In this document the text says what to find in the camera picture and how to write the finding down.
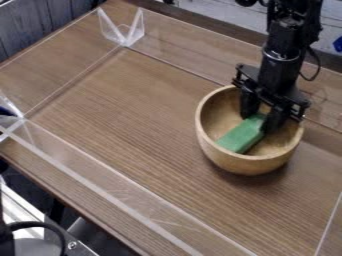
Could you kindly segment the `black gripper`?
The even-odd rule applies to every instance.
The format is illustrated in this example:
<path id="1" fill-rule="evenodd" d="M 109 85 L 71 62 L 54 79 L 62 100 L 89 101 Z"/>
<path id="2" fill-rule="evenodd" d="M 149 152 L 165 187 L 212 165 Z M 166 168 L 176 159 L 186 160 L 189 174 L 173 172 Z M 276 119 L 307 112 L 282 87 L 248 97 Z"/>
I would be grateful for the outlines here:
<path id="1" fill-rule="evenodd" d="M 272 106 L 262 130 L 274 133 L 289 118 L 301 122 L 311 101 L 297 87 L 304 64 L 305 50 L 289 56 L 262 49 L 261 66 L 240 63 L 233 84 L 241 90 L 241 116 L 244 119 L 258 113 L 261 103 Z"/>

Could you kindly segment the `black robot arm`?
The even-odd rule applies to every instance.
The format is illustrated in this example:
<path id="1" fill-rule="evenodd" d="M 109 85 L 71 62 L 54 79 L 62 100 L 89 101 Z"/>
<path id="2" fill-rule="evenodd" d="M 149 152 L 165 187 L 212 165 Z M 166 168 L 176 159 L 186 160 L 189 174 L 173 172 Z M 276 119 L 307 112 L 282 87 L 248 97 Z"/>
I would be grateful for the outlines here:
<path id="1" fill-rule="evenodd" d="M 298 77 L 313 81 L 321 60 L 312 48 L 323 31 L 324 0 L 236 0 L 244 7 L 268 8 L 268 40 L 260 67 L 237 65 L 233 84 L 241 90 L 241 116 L 252 117 L 261 104 L 270 106 L 261 130 L 274 133 L 289 119 L 301 122 L 311 101 L 297 87 Z"/>

